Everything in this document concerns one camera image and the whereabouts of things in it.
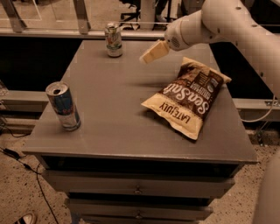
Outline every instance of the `floor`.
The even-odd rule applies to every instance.
[[[12,224],[22,215],[34,212],[39,224],[69,224],[71,216],[64,205],[67,197],[62,192],[55,192],[38,173],[43,171],[38,160],[34,156],[27,156],[21,152],[25,147],[28,136],[18,129],[13,129],[13,135],[3,129],[0,136],[0,147],[16,151],[22,158],[16,160],[0,153],[0,223]],[[245,165],[235,176],[235,185],[221,198],[215,199],[211,207],[213,214],[200,224],[249,224],[252,222],[258,190],[263,179],[263,174],[270,158],[280,149],[279,129],[271,125],[263,132],[264,146],[256,139],[255,128],[246,127],[247,134],[258,156],[258,164]],[[34,171],[27,170],[23,164],[29,165]],[[46,204],[43,193],[53,210]]]

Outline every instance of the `chip bag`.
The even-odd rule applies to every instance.
[[[196,60],[183,58],[178,78],[142,103],[185,136],[196,140],[226,75]]]

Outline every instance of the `soda can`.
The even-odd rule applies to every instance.
[[[121,28],[117,23],[106,25],[105,40],[108,56],[116,58],[123,54]]]
[[[78,129],[81,126],[81,119],[69,86],[63,81],[56,81],[47,86],[45,91],[62,127],[65,130]]]

